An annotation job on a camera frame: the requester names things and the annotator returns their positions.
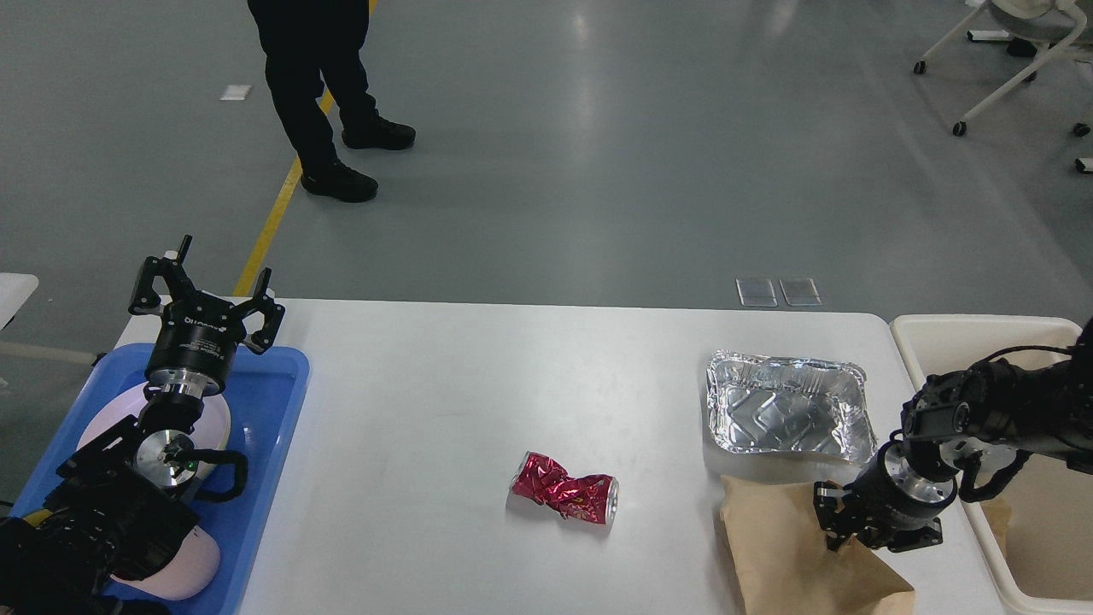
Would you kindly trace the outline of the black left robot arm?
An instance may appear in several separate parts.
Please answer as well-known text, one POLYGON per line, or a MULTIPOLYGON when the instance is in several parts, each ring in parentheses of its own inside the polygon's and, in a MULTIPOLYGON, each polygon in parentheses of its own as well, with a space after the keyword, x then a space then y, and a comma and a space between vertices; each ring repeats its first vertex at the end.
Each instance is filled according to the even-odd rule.
POLYGON ((3 612, 167 614, 165 602, 102 588, 111 577, 142 581, 200 549, 189 502, 227 502, 245 490, 246 456, 195 443, 193 431, 205 399, 225 390, 238 347, 265 354, 285 310, 269 291, 270 269, 238 304, 196 288, 183 267, 191 240, 148 257, 132 292, 130 314, 161 320, 145 404, 69 456, 38 511, 3 518, 3 612))

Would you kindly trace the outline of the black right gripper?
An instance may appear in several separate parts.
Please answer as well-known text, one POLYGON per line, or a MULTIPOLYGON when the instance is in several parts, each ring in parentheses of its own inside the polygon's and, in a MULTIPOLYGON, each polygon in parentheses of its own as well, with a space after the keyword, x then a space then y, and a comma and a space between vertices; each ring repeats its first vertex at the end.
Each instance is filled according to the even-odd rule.
POLYGON ((927 476, 902 442, 883 443, 850 485, 813 483, 816 523, 825 545, 838 552, 853 537, 891 553, 933 548, 944 541, 940 513, 956 501, 956 471, 947 464, 927 476))

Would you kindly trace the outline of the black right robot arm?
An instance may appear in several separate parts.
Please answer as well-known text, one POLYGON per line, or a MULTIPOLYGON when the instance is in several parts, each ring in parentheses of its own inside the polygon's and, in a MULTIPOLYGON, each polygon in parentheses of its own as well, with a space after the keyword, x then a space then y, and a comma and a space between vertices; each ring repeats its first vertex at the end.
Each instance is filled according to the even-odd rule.
POLYGON ((1053 366, 1027 370, 1008 362, 1011 353, 929 375, 854 482, 815 483, 828 549, 850 540, 893 553, 931 548, 944 540, 939 515, 949 505, 998 497, 1031 456, 1090 472, 1090 326, 1053 366))

